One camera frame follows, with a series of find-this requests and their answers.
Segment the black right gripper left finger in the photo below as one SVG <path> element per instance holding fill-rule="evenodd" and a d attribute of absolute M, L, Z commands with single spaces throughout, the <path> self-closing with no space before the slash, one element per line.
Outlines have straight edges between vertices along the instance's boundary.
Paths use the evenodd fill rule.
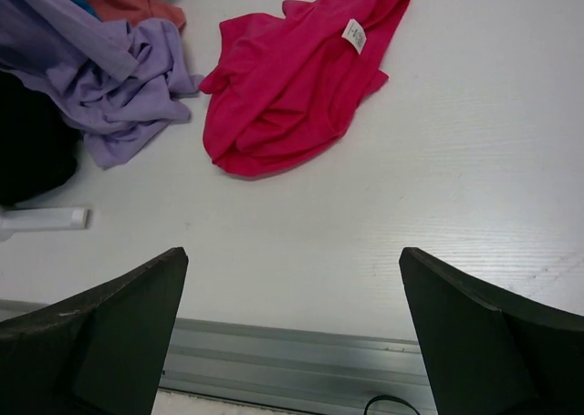
<path fill-rule="evenodd" d="M 188 267 L 175 247 L 1 324 L 4 414 L 149 414 Z"/>

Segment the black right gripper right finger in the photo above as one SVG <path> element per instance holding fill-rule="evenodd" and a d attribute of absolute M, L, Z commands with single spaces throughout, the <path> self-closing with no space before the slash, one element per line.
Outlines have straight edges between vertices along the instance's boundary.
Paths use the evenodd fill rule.
<path fill-rule="evenodd" d="M 403 249 L 399 265 L 438 413 L 582 413 L 582 316 L 419 248 Z"/>

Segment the pink t shirt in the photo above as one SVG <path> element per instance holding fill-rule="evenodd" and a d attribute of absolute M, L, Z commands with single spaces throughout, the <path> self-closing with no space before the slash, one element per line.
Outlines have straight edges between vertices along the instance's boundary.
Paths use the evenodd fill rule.
<path fill-rule="evenodd" d="M 259 178 L 341 139 L 387 82 L 381 62 L 410 1 L 286 0 L 282 16 L 222 22 L 221 55 L 200 86 L 211 98 L 203 146 L 212 163 Z"/>

